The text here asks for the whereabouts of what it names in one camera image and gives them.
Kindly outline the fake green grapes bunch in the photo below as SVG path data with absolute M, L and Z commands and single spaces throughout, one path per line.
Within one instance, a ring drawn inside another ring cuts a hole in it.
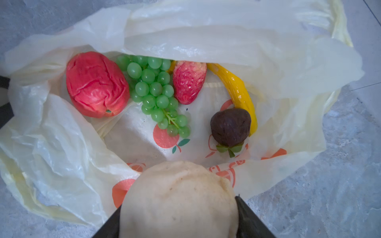
M 131 99 L 141 103 L 141 110 L 151 116 L 159 129 L 169 137 L 187 139 L 191 130 L 188 118 L 178 113 L 171 69 L 174 61 L 145 56 L 120 55 L 116 63 L 125 74 Z

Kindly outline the cream plastic shopping bag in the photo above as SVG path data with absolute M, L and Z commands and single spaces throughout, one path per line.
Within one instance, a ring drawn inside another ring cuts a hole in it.
M 179 110 L 188 139 L 158 133 L 129 102 L 92 119 L 70 101 L 65 68 L 96 51 L 209 62 L 197 99 Z M 213 73 L 244 81 L 256 132 L 235 157 L 216 150 L 210 119 L 229 94 Z M 164 161 L 187 160 L 228 179 L 248 199 L 325 151 L 322 118 L 340 89 L 364 72 L 341 1 L 159 1 L 101 9 L 54 35 L 33 35 L 5 53 L 14 117 L 1 129 L 1 177 L 27 210 L 100 227 L 131 183 Z

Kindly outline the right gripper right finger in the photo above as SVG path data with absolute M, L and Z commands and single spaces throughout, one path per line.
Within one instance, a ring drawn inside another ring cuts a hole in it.
M 236 196 L 235 200 L 239 213 L 237 238 L 275 238 L 275 235 L 240 196 Z

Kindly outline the fake beige fruit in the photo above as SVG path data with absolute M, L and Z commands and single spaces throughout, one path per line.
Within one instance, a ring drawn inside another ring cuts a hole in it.
M 231 182 L 188 161 L 143 172 L 121 206 L 121 238 L 234 238 L 238 206 Z

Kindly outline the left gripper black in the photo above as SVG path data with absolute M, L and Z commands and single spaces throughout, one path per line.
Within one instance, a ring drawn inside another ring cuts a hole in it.
M 0 127 L 2 128 L 6 123 L 8 123 L 14 116 L 11 104 L 8 97 L 8 89 L 10 85 L 10 79 L 1 76 L 1 117 L 0 117 Z

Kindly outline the fake yellow banana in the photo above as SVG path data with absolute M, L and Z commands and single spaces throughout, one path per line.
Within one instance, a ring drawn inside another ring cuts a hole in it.
M 258 129 L 256 110 L 246 86 L 238 76 L 217 63 L 207 63 L 207 68 L 217 75 L 226 87 L 236 108 L 246 110 L 251 116 L 249 137 Z

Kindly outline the fake red strawberry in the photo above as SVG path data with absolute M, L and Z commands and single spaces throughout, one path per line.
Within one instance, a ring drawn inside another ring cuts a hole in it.
M 191 104 L 205 82 L 207 64 L 204 62 L 177 61 L 173 71 L 174 97 L 183 105 Z

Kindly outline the fake red fruit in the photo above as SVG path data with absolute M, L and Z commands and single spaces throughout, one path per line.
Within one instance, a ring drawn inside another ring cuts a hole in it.
M 98 52 L 70 59 L 66 87 L 74 107 L 91 118 L 120 114 L 130 98 L 129 85 L 118 65 Z

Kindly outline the fake dark purple fruit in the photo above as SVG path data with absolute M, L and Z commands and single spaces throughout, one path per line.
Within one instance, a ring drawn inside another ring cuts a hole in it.
M 230 158 L 235 158 L 249 137 L 251 122 L 249 112 L 244 109 L 232 108 L 215 113 L 210 127 L 217 151 L 227 152 Z

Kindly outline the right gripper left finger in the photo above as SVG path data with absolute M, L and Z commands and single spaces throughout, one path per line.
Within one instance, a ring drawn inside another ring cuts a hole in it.
M 119 238 L 121 206 L 92 238 Z

